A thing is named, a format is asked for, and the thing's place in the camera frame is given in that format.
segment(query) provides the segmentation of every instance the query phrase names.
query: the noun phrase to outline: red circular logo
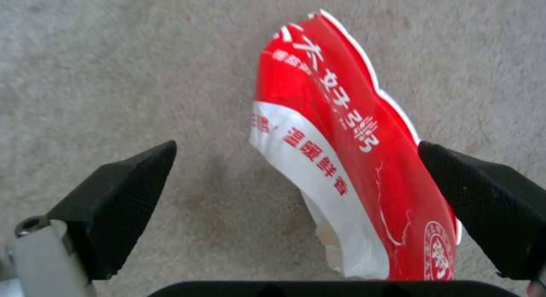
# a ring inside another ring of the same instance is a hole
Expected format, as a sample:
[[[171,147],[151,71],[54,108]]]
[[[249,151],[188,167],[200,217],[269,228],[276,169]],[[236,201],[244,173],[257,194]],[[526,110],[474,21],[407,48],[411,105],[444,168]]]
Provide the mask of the red circular logo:
[[[453,278],[453,253],[441,224],[430,221],[425,227],[425,280]]]

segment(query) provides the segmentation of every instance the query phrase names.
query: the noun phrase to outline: red plastic bag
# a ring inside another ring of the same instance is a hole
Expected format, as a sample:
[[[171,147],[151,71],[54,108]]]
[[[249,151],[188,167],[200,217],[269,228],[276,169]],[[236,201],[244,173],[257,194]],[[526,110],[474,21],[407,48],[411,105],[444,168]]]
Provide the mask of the red plastic bag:
[[[262,51],[250,142],[300,188],[328,263],[344,276],[453,278],[461,227],[419,141],[325,11],[283,26]]]

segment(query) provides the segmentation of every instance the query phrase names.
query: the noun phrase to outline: floor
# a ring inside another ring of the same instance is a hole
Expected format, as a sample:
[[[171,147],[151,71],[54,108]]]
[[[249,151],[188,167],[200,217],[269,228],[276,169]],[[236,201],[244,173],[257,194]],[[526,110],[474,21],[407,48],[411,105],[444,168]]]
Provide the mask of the floor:
[[[546,0],[0,0],[0,247],[101,163],[174,139],[100,296],[196,279],[336,280],[298,190],[247,144],[261,48],[324,8],[423,139],[546,186]],[[523,294],[465,235],[457,276]]]

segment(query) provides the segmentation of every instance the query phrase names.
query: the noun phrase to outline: plastic bag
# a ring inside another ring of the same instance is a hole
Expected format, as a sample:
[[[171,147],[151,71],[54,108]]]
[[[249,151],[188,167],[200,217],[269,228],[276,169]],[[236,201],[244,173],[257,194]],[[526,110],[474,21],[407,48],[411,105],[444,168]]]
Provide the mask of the plastic bag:
[[[420,139],[325,11],[261,53],[250,143],[291,180],[345,277],[449,280],[461,227],[417,154]]]

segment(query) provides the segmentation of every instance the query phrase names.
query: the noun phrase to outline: white stripe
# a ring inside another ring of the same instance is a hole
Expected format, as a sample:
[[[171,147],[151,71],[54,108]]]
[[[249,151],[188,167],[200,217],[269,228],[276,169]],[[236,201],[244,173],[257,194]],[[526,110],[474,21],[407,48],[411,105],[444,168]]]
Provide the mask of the white stripe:
[[[292,42],[292,35],[290,34],[290,31],[288,31],[288,27],[286,26],[281,27],[281,33],[282,33],[282,40],[284,42]]]
[[[326,219],[341,243],[343,275],[386,279],[389,258],[374,229],[356,190],[345,172],[334,149],[319,130],[299,112],[267,102],[254,102],[253,113],[269,120],[269,132],[251,128],[250,143],[269,163],[284,174],[310,199],[317,210],[311,210],[315,219]],[[310,161],[298,148],[289,145],[283,137],[295,127],[305,138],[322,149],[320,157],[329,157],[337,168],[333,177],[326,177],[316,163]],[[347,193],[341,196],[334,187],[335,177],[347,182]]]
[[[455,227],[456,227],[456,235],[457,235],[457,246],[461,244],[461,241],[462,241],[462,222],[456,218],[456,221],[455,221]]]
[[[304,28],[301,27],[300,25],[296,24],[296,23],[289,23],[289,25],[294,27],[295,29],[297,29],[299,31],[304,31]]]
[[[417,130],[415,129],[415,126],[413,126],[413,123],[411,122],[410,118],[407,116],[407,114],[402,110],[402,107],[398,105],[398,103],[385,91],[379,88],[379,82],[377,81],[377,75],[374,69],[374,66],[372,65],[370,58],[368,58],[366,52],[363,50],[363,48],[358,44],[358,42],[347,32],[345,27],[330,13],[327,13],[324,10],[320,10],[320,13],[328,20],[334,27],[337,28],[337,30],[349,41],[349,43],[353,46],[353,48],[358,52],[362,60],[364,61],[364,64],[366,65],[366,68],[368,69],[368,72],[370,73],[370,77],[372,78],[372,85],[374,86],[374,89],[377,93],[377,95],[384,99],[400,116],[400,118],[404,121],[404,124],[406,124],[406,127],[409,130],[409,133],[411,134],[413,138],[413,142],[415,142],[416,145],[419,145],[419,142],[421,142],[421,138],[419,138],[419,134],[417,134]]]

